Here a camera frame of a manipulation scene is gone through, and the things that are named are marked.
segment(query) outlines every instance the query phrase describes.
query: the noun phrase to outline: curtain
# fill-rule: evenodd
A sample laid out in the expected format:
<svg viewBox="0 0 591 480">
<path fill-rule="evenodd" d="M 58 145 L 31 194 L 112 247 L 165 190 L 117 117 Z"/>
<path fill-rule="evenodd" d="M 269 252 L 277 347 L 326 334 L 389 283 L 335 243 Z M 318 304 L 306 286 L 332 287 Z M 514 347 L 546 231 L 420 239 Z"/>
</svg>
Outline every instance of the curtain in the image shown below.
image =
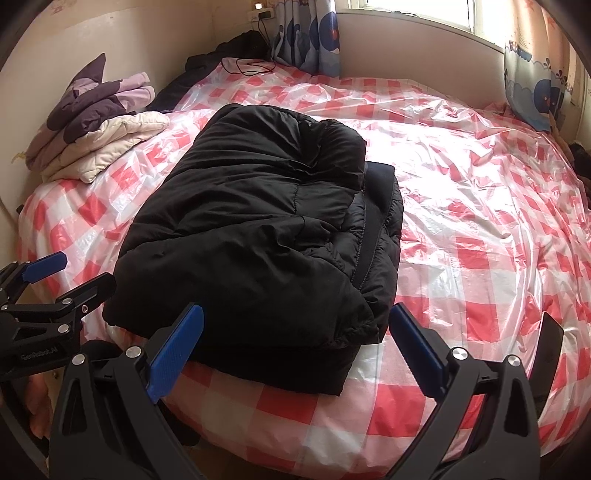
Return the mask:
<svg viewBox="0 0 591 480">
<path fill-rule="evenodd" d="M 335 0 L 280 0 L 275 14 L 279 23 L 275 61 L 312 75 L 340 75 Z"/>
<path fill-rule="evenodd" d="M 557 119 L 565 96 L 572 94 L 571 47 L 535 0 L 508 1 L 513 25 L 505 47 L 507 100 L 518 118 L 537 131 L 550 131 L 548 114 Z"/>
</svg>

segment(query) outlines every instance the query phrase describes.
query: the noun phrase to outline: metal screw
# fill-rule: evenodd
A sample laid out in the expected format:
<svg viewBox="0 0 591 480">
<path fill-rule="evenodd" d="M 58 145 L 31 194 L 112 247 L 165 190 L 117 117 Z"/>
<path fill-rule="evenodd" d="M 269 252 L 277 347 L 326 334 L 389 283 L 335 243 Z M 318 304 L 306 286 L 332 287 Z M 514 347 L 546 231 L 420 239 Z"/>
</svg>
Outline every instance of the metal screw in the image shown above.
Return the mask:
<svg viewBox="0 0 591 480">
<path fill-rule="evenodd" d="M 518 356 L 515 356 L 515 355 L 509 355 L 509 358 L 507 358 L 507 361 L 513 367 L 518 367 L 521 365 L 521 360 L 519 359 Z"/>
<path fill-rule="evenodd" d="M 465 349 L 458 347 L 452 350 L 452 355 L 456 360 L 465 360 L 468 358 L 468 352 Z"/>
<path fill-rule="evenodd" d="M 139 346 L 130 346 L 125 351 L 125 355 L 128 358 L 138 358 L 141 354 L 142 354 L 142 349 Z"/>
<path fill-rule="evenodd" d="M 86 357 L 84 356 L 84 354 L 78 353 L 77 355 L 74 355 L 74 358 L 72 359 L 72 363 L 74 365 L 82 365 L 84 363 L 84 360 L 86 360 Z"/>
</svg>

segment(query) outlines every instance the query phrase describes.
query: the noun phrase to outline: window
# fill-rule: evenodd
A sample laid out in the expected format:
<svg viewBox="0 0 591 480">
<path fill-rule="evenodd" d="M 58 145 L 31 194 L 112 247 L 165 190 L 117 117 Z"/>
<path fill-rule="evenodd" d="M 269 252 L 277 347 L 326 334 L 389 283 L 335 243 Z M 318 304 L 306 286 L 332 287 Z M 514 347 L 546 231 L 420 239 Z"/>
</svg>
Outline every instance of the window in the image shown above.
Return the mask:
<svg viewBox="0 0 591 480">
<path fill-rule="evenodd" d="M 360 0 L 362 8 L 385 9 L 474 30 L 475 0 Z"/>
<path fill-rule="evenodd" d="M 400 12 L 470 32 L 505 47 L 511 8 L 507 0 L 349 0 L 359 8 Z"/>
</svg>

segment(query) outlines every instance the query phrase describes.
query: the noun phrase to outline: red and white checkered sheet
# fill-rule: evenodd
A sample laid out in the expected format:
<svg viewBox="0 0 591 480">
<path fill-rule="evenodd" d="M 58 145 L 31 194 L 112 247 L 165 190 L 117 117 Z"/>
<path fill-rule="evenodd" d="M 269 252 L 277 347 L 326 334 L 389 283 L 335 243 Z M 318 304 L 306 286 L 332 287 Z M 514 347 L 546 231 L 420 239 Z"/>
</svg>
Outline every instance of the red and white checkered sheet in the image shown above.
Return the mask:
<svg viewBox="0 0 591 480">
<path fill-rule="evenodd" d="M 411 81 L 310 77 L 281 66 L 248 78 L 218 67 L 170 114 L 168 130 L 93 184 L 62 180 L 28 199 L 20 259 L 62 250 L 69 260 L 38 291 L 56 296 L 112 271 L 143 201 L 229 102 L 337 118 L 367 140 L 367 160 L 395 166 L 405 203 L 397 300 L 448 345 L 498 361 L 514 353 L 530 369 L 542 312 L 562 324 L 540 436 L 543 453 L 565 442 L 591 398 L 591 217 L 579 181 L 545 134 Z M 83 333 L 110 333 L 123 347 L 134 341 L 108 332 L 99 313 L 86 318 Z M 319 480 L 382 476 L 434 407 L 390 335 L 361 348 L 340 397 L 282 391 L 190 363 L 167 401 L 210 442 Z M 452 453 L 477 412 L 473 403 Z"/>
</svg>

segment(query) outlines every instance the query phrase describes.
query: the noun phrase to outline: plastic sheet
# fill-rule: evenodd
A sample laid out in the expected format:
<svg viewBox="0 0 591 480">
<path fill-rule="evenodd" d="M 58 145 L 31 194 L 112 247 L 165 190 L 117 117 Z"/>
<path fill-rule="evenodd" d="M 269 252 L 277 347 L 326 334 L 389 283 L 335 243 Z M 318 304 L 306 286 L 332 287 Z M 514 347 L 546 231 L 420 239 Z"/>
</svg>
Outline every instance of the plastic sheet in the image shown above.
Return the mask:
<svg viewBox="0 0 591 480">
<path fill-rule="evenodd" d="M 542 312 L 561 323 L 561 360 L 540 436 L 543 453 L 564 443 L 591 398 L 591 238 L 582 186 L 545 134 L 411 81 L 336 80 L 280 66 L 244 77 L 218 67 L 169 114 L 168 130 L 93 184 L 50 183 L 28 199 L 21 260 L 57 250 L 69 259 L 41 293 L 56 296 L 113 270 L 143 201 L 229 102 L 337 118 L 367 140 L 368 161 L 395 166 L 405 202 L 397 301 L 448 345 L 485 359 L 513 353 L 529 369 Z M 106 328 L 99 314 L 86 318 L 83 333 L 121 346 L 139 341 Z M 389 335 L 361 348 L 340 397 L 289 393 L 191 363 L 167 402 L 212 443 L 319 480 L 379 478 L 434 406 Z M 478 408 L 476 401 L 451 454 L 460 451 Z"/>
</svg>

